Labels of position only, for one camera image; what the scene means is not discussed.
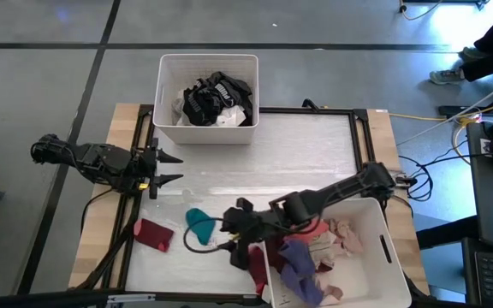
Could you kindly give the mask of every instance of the white plastic bin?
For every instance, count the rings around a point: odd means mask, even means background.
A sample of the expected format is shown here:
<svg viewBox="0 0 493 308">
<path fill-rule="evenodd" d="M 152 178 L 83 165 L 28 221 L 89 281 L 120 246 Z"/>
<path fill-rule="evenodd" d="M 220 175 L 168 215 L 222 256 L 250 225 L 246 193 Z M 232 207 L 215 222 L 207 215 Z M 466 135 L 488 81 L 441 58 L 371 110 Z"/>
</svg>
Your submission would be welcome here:
<svg viewBox="0 0 493 308">
<path fill-rule="evenodd" d="M 252 90 L 251 127 L 177 127 L 171 104 L 198 78 L 220 71 L 245 81 Z M 254 55 L 164 55 L 159 65 L 153 124 L 176 144 L 249 144 L 259 121 L 258 58 Z"/>
<path fill-rule="evenodd" d="M 343 291 L 340 304 L 325 307 L 408 307 L 412 298 L 379 203 L 374 198 L 344 200 L 327 207 L 323 218 L 348 219 L 365 249 L 352 257 L 339 256 L 334 269 L 325 273 L 330 275 L 330 284 Z M 269 267 L 267 255 L 265 267 L 274 308 L 308 307 L 284 285 L 277 271 Z"/>
</svg>

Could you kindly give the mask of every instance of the shoe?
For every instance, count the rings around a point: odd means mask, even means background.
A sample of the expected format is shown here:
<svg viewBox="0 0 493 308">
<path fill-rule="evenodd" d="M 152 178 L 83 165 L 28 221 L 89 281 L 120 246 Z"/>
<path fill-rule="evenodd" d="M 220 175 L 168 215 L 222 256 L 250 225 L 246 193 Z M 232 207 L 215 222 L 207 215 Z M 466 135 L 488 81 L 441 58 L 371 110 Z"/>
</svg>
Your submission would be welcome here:
<svg viewBox="0 0 493 308">
<path fill-rule="evenodd" d="M 476 47 L 464 47 L 462 53 L 465 56 L 464 61 L 476 61 L 488 56 L 487 53 L 478 50 Z"/>
<path fill-rule="evenodd" d="M 433 71 L 429 73 L 430 80 L 437 85 L 457 85 L 460 84 L 465 77 L 461 69 L 450 69 L 443 71 Z"/>
</svg>

